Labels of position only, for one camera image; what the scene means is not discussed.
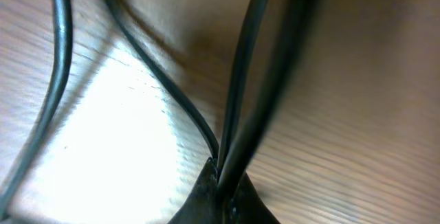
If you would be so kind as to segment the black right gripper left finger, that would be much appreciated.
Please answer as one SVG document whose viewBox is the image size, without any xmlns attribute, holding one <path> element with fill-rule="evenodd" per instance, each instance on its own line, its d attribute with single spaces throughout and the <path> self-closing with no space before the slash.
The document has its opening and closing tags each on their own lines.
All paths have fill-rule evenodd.
<svg viewBox="0 0 440 224">
<path fill-rule="evenodd" d="M 222 223 L 222 211 L 217 205 L 216 161 L 208 158 L 185 200 L 168 224 Z"/>
</svg>

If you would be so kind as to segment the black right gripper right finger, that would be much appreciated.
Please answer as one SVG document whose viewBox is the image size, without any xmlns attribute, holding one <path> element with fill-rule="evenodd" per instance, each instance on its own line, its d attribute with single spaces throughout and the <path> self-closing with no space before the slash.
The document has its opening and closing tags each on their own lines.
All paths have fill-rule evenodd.
<svg viewBox="0 0 440 224">
<path fill-rule="evenodd" d="M 234 196 L 225 202 L 227 224 L 280 224 L 259 197 L 249 176 L 245 174 Z"/>
</svg>

